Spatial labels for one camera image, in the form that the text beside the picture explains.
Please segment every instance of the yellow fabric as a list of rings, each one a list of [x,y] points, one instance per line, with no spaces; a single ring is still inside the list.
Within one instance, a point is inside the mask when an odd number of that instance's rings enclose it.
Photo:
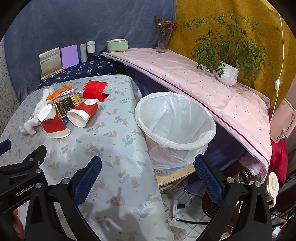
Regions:
[[[261,70],[259,78],[252,83],[251,87],[263,93],[271,99],[271,107],[276,99],[275,80],[279,77],[282,66],[282,34],[281,23],[277,11],[266,0],[177,0],[176,22],[197,18],[218,16],[220,13],[233,13],[238,19],[245,16],[248,19],[259,22],[259,31],[247,30],[250,37],[258,43],[265,43],[269,52],[269,58],[274,63],[274,77],[271,76],[268,67]],[[278,106],[288,92],[296,71],[296,39],[289,27],[282,19],[284,33],[284,67],[281,74],[281,86],[279,90]],[[206,32],[206,27],[179,29],[173,31],[168,49],[192,58],[191,50],[195,46],[195,40],[199,35]],[[245,83],[241,75],[238,81]]]

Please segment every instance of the speckled wall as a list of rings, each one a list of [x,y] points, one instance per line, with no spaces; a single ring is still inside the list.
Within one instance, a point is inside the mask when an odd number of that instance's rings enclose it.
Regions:
[[[0,135],[19,105],[6,66],[3,38],[0,42]]]

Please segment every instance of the gold box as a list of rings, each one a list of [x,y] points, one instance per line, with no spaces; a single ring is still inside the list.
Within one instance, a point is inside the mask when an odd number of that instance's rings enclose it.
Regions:
[[[74,107],[80,105],[82,100],[79,94],[73,94],[70,96],[66,96],[64,98],[60,98],[54,101],[54,106],[56,107],[59,116],[64,118],[67,116],[67,111],[72,110]]]

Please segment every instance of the orange object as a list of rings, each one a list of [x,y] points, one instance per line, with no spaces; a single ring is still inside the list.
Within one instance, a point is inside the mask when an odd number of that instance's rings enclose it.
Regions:
[[[50,96],[47,97],[46,100],[52,100],[54,101],[58,96],[60,96],[63,92],[71,90],[72,86],[71,85],[67,85],[59,90],[57,90],[56,92],[54,92],[53,94],[51,94]]]

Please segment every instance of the white bottle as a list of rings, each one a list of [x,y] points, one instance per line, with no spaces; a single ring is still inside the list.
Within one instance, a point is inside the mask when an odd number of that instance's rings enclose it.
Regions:
[[[87,43],[87,60],[94,60],[94,52],[95,52],[95,46],[96,46],[96,41],[88,41]]]
[[[84,63],[87,61],[86,59],[86,44],[80,44],[80,55],[81,55],[81,62]]]

